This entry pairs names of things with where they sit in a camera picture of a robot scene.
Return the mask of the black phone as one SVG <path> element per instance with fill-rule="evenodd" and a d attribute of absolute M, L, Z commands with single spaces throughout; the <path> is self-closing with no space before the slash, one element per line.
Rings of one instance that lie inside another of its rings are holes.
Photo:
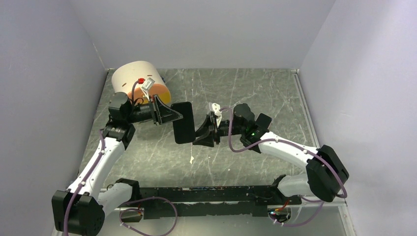
<path fill-rule="evenodd" d="M 173 122 L 174 138 L 177 144 L 192 143 L 196 139 L 192 103 L 189 101 L 174 103 L 171 109 L 179 112 L 182 118 Z"/>

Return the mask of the white cylindrical drawer box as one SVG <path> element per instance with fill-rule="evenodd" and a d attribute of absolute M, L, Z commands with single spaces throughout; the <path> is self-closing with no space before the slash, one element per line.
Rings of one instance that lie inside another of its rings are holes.
<path fill-rule="evenodd" d="M 140 87 L 147 78 L 155 81 L 149 95 L 156 94 L 165 104 L 171 103 L 169 89 L 162 81 L 157 69 L 148 61 L 134 61 L 119 67 L 113 73 L 111 82 L 115 92 L 124 92 L 136 103 L 146 104 L 148 100 L 143 97 Z"/>

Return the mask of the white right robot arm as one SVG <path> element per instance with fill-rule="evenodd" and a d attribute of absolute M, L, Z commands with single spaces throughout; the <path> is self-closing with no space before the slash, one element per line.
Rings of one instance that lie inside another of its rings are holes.
<path fill-rule="evenodd" d="M 345 183 L 349 173 L 332 147 L 310 147 L 282 138 L 270 131 L 271 122 L 272 118 L 263 113 L 255 116 L 246 103 L 233 108 L 210 103 L 193 144 L 213 147 L 221 137 L 227 137 L 232 152 L 251 150 L 304 169 L 303 174 L 281 175 L 274 181 L 270 197 L 276 204 L 292 196 L 313 195 L 324 202 L 348 197 Z"/>

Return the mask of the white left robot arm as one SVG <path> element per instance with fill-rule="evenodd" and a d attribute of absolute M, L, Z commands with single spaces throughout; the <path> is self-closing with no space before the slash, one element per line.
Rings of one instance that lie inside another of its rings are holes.
<path fill-rule="evenodd" d="M 168 107 L 158 95 L 147 104 L 136 104 L 124 92 L 116 92 L 109 102 L 109 120 L 99 131 L 95 154 L 66 190 L 52 197 L 55 228 L 64 236 L 96 236 L 106 216 L 126 204 L 136 206 L 142 197 L 138 181 L 119 179 L 107 191 L 101 188 L 115 162 L 126 151 L 135 134 L 135 123 L 153 121 L 165 124 L 183 118 Z"/>

